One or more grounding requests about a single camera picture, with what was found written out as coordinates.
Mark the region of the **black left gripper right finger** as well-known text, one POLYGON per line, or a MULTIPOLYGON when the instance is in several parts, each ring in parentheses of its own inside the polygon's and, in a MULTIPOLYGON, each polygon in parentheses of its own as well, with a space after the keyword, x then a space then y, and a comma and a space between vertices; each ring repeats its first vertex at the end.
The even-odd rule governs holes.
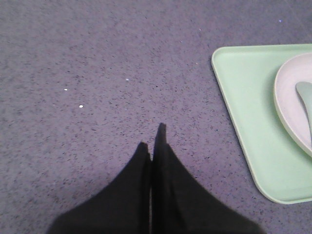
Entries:
POLYGON ((152 162, 152 232, 154 234, 263 234, 206 191, 187 171, 158 127, 152 162))

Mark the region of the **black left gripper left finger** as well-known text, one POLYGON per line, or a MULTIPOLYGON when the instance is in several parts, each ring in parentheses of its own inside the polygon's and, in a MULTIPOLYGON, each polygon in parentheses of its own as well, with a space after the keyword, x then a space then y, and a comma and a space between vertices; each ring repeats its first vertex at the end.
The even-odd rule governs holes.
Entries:
POLYGON ((55 219, 49 234, 149 233, 151 158, 141 142, 116 178, 97 195, 55 219))

